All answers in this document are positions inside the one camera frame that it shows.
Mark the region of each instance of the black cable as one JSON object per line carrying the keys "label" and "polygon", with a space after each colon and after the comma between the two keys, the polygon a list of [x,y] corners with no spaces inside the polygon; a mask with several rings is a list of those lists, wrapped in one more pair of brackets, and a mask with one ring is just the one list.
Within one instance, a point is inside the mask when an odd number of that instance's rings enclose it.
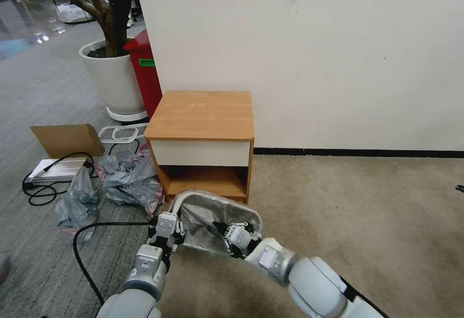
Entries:
{"label": "black cable", "polygon": [[77,263],[79,264],[79,267],[81,268],[81,271],[82,273],[84,274],[85,278],[87,279],[88,283],[90,284],[90,286],[92,287],[95,295],[97,295],[97,298],[98,298],[98,301],[100,302],[100,305],[103,306],[103,304],[105,303],[105,300],[103,299],[103,296],[102,294],[100,293],[100,291],[98,290],[95,282],[93,281],[92,277],[90,277],[90,275],[88,274],[88,271],[87,269],[85,268],[84,264],[82,263],[82,260],[81,260],[81,257],[79,256],[79,251],[77,250],[77,237],[79,237],[79,235],[87,230],[87,229],[90,229],[92,227],[97,227],[97,226],[146,226],[146,225],[150,225],[150,221],[143,221],[143,222],[134,222],[134,221],[127,221],[127,222],[100,222],[100,223],[95,223],[95,224],[90,224],[90,225],[87,225],[87,226],[84,226],[82,228],[80,228],[76,234],[74,235],[74,238],[72,239],[72,249],[74,251],[74,256],[76,257],[76,260],[77,260]]}
{"label": "black cable", "polygon": [[[65,155],[65,156],[57,159],[53,163],[49,164],[47,167],[45,167],[43,169],[43,171],[47,172],[50,168],[55,166],[57,163],[63,161],[64,159],[67,159],[69,156],[79,155],[79,154],[84,154],[90,159],[90,162],[87,162],[87,161],[84,162],[84,166],[88,167],[88,168],[92,168],[90,176],[91,176],[91,178],[96,178],[97,176],[92,176],[92,174],[95,172],[95,165],[94,165],[95,161],[94,161],[92,155],[90,155],[88,152],[85,152],[85,151],[76,151],[76,152],[70,153],[68,155]],[[63,190],[63,191],[57,191],[56,188],[53,186],[54,184],[70,183],[71,182],[71,180],[56,181],[56,182],[53,182],[53,183],[50,183],[50,184],[35,184],[34,182],[26,182],[27,178],[31,175],[31,173],[32,172],[29,172],[23,178],[23,181],[21,183],[21,188],[22,188],[23,192],[26,195],[29,196],[28,203],[30,205],[34,206],[34,207],[40,207],[40,206],[47,205],[47,204],[53,202],[57,198],[58,195],[61,195],[61,194],[65,193],[67,191],[67,189]],[[51,192],[41,193],[42,191],[45,191],[47,189],[51,190]],[[50,197],[50,199],[43,202],[43,203],[34,203],[33,199],[37,198],[37,197]]]}
{"label": "black cable", "polygon": [[[65,193],[67,190],[64,190],[64,191],[57,191],[53,185],[54,184],[58,184],[58,183],[70,183],[71,180],[65,180],[65,181],[59,181],[59,182],[53,182],[53,183],[50,183],[50,184],[34,184],[32,182],[30,183],[26,183],[26,179],[30,176],[32,172],[29,172],[23,179],[23,182],[21,184],[21,187],[23,189],[23,192],[29,196],[28,198],[28,203],[34,207],[39,207],[39,206],[43,206],[43,205],[46,205],[46,204],[49,204],[51,202],[53,202],[58,195],[61,195],[63,193]],[[32,190],[32,189],[35,189],[35,188],[41,188],[40,190],[37,190],[33,193],[30,193],[28,190]],[[49,193],[44,193],[44,194],[41,194],[42,191],[46,190],[46,189],[50,189],[52,190],[52,192],[49,192]],[[32,199],[33,198],[36,198],[36,197],[49,197],[49,196],[52,196],[51,199],[49,199],[48,201],[46,202],[43,202],[43,203],[34,203],[32,202]]]}
{"label": "black cable", "polygon": [[350,283],[348,283],[343,277],[340,277],[343,283],[347,285],[347,290],[350,291],[350,296],[354,298],[354,296],[359,296],[361,299],[366,301],[369,305],[372,306],[373,309],[375,309],[377,312],[380,313],[380,315],[384,318],[390,318],[387,316],[385,312],[383,312],[380,308],[378,308],[372,301],[370,301],[368,298],[366,298],[364,295],[362,295],[357,289],[355,289]]}
{"label": "black cable", "polygon": [[[134,142],[137,142],[137,146],[135,147],[134,153],[137,154],[137,150],[139,149],[140,142],[138,139],[134,139]],[[123,144],[123,143],[114,143],[111,147],[110,150],[108,151],[108,155],[111,155],[111,152],[113,151],[113,148],[118,145],[118,144]]]}

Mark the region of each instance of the cardboard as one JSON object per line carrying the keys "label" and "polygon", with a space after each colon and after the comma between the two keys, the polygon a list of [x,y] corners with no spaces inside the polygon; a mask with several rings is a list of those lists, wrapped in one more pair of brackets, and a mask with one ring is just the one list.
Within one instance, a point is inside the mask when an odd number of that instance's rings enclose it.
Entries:
{"label": "cardboard", "polygon": [[97,132],[90,124],[32,126],[30,129],[53,159],[76,151],[85,151],[92,156],[101,156],[105,152]]}

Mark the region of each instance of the bedside table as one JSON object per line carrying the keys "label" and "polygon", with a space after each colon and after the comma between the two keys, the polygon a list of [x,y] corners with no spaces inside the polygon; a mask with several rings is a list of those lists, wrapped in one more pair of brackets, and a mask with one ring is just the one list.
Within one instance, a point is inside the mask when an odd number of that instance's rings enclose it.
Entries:
{"label": "bedside table", "polygon": [[250,92],[168,91],[145,130],[164,194],[199,189],[248,204]]}

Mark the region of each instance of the soil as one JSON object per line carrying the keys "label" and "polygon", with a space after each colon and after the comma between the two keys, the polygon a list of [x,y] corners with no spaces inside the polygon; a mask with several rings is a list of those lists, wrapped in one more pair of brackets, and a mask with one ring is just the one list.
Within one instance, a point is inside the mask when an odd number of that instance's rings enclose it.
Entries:
{"label": "soil", "polygon": [[106,58],[106,47],[100,47],[100,48],[98,48],[96,50],[92,50],[87,54],[87,56],[92,57],[92,58]]}

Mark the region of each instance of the trash bin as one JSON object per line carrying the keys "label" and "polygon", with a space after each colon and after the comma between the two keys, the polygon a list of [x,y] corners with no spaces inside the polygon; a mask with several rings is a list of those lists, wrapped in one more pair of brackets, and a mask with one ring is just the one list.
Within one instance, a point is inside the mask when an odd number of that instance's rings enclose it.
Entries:
{"label": "trash bin", "polygon": [[146,29],[125,44],[124,50],[130,54],[130,60],[134,66],[140,92],[144,99],[146,113],[148,119],[151,119],[161,100],[162,93]]}

